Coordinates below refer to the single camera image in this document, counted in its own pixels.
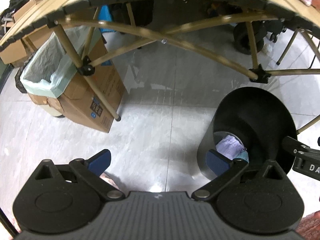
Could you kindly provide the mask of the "purple towel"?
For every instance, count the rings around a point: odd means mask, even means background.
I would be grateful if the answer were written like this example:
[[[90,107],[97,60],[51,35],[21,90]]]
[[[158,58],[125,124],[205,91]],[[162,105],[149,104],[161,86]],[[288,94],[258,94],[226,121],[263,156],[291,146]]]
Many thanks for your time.
[[[243,148],[245,148],[244,145],[233,135],[225,136],[216,145],[217,152],[230,160],[236,159]]]

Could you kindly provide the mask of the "light blue plush toy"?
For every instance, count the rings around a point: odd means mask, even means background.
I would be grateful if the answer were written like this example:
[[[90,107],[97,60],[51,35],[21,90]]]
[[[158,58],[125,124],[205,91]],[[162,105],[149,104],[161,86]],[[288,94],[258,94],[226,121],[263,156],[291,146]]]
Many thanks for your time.
[[[247,150],[243,148],[241,152],[236,156],[236,159],[242,159],[249,163],[249,156]]]

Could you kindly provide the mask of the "black round trash bin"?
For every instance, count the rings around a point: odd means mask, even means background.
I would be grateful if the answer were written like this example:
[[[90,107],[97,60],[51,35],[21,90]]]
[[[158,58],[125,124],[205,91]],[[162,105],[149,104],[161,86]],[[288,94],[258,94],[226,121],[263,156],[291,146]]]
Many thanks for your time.
[[[240,142],[248,153],[249,167],[275,160],[285,173],[294,163],[293,154],[283,149],[283,139],[296,139],[296,127],[289,110],[272,93],[257,87],[242,87],[227,94],[220,102],[214,117],[197,150],[197,164],[209,180],[217,177],[212,170],[210,150],[228,135]]]

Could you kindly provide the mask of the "cardboard box with green liner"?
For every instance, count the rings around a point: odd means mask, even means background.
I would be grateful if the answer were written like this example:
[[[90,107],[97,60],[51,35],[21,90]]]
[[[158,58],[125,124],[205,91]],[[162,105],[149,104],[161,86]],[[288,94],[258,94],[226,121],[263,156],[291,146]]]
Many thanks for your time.
[[[84,49],[88,32],[89,27],[84,26],[66,30],[79,54]],[[103,36],[97,29],[93,32],[88,52],[90,60],[107,54]],[[106,100],[117,110],[125,86],[112,61],[96,66],[92,77]],[[113,116],[78,73],[54,33],[31,58],[19,78],[35,104],[48,105],[78,124],[106,133],[110,131]]]

